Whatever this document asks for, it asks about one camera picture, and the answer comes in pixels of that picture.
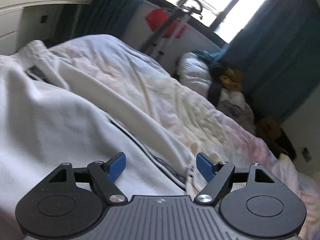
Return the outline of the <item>white clothes pile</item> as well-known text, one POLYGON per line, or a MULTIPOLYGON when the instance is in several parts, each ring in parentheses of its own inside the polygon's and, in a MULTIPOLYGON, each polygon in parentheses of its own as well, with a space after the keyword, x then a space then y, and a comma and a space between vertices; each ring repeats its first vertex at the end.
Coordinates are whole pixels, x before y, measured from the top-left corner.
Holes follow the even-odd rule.
POLYGON ((217 110, 255 135, 254 114, 242 92, 228 90, 220 79, 212 79, 209 67, 194 53, 185 53, 178 62, 180 83, 206 98, 217 110))

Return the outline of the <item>black nightstand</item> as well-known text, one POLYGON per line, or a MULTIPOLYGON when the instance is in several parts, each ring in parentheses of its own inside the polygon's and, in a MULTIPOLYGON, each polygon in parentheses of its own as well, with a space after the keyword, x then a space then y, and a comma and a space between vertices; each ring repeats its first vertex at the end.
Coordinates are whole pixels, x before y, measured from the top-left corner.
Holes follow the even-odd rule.
POLYGON ((279 131, 280 135, 272 139, 270 150, 277 159, 279 159, 281 154, 284 154, 294 161, 297 157, 297 152, 285 131, 282 128, 279 131))

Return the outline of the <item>yellow garment on pile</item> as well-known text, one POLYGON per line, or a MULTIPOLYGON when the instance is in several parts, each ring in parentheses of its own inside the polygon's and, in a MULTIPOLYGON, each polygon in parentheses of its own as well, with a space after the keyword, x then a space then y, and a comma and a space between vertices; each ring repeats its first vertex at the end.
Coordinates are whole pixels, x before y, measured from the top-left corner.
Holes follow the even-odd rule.
POLYGON ((219 77, 223 86, 230 91, 242 91, 243 74, 239 70, 227 68, 223 75, 219 77))

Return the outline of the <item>right teal curtain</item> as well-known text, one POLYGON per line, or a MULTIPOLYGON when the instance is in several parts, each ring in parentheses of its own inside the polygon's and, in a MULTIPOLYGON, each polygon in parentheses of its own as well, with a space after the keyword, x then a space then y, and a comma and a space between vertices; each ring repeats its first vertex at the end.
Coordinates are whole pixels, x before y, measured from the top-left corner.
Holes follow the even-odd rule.
POLYGON ((224 49, 243 92, 263 115, 289 117, 319 84, 316 0, 266 0, 224 49))

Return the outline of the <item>teal curtain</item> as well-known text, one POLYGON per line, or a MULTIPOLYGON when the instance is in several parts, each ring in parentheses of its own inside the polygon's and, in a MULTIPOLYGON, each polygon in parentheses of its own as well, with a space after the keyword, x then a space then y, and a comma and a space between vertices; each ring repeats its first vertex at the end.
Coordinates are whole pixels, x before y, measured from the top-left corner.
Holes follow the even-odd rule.
POLYGON ((80 9, 78 21, 73 26, 76 5, 63 6, 53 45, 86 35, 108 34, 121 38, 142 0, 92 0, 80 9))
POLYGON ((263 115, 289 117, 319 84, 316 0, 266 0, 224 49, 243 92, 263 115))

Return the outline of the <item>folded exercise machine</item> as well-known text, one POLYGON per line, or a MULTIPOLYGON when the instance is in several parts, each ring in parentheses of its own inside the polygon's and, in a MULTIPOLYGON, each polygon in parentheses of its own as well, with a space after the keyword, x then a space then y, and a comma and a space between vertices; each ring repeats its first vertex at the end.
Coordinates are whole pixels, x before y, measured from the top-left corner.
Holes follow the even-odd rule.
POLYGON ((145 20, 152 35, 139 51, 160 61, 173 40, 181 38, 193 14, 202 15, 203 5, 199 0, 179 0, 175 9, 158 8, 148 13, 145 20))

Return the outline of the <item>red cloth on machine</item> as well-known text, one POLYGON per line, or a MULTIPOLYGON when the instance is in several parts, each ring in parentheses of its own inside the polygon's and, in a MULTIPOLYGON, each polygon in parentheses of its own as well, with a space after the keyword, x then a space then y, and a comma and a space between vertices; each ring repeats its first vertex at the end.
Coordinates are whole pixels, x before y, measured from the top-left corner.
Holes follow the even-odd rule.
MULTIPOLYGON (((167 22, 174 12, 174 10, 169 8, 158 8, 148 13, 145 17, 145 20, 151 31, 155 33, 165 22, 167 22)), ((180 26, 184 16, 186 16, 186 19, 189 20, 189 15, 183 14, 182 16, 178 16, 175 20, 173 20, 171 25, 165 29, 161 38, 171 38, 172 34, 177 28, 179 28, 180 31, 176 34, 175 38, 181 38, 187 28, 186 23, 182 27, 180 26)))

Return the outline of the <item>left teal curtain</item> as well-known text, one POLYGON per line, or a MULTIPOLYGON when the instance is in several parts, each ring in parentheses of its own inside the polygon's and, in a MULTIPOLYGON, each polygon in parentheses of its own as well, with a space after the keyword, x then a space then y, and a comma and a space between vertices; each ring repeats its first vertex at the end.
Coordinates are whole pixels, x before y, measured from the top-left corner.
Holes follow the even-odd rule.
POLYGON ((78 21, 73 26, 76 5, 63 6, 53 45, 86 35, 108 34, 121 38, 142 0, 92 0, 80 9, 78 21))

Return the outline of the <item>white vanity desk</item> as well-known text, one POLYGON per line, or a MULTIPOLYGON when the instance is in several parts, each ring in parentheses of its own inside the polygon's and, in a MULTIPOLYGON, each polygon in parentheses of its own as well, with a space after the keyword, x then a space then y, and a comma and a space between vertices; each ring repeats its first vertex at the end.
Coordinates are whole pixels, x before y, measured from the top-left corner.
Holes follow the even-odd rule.
POLYGON ((51 40, 66 5, 76 5, 67 16, 67 39, 73 38, 82 6, 91 1, 1 0, 1 54, 13 54, 33 40, 51 40))

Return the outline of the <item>black wall socket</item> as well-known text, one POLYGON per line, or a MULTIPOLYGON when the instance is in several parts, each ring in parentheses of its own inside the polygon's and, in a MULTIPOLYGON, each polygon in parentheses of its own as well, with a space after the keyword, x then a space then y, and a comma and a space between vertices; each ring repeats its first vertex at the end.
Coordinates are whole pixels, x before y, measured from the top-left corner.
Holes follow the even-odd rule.
POLYGON ((304 160, 308 163, 312 160, 312 156, 308 150, 307 147, 304 147, 303 150, 302 150, 302 156, 304 158, 304 160))

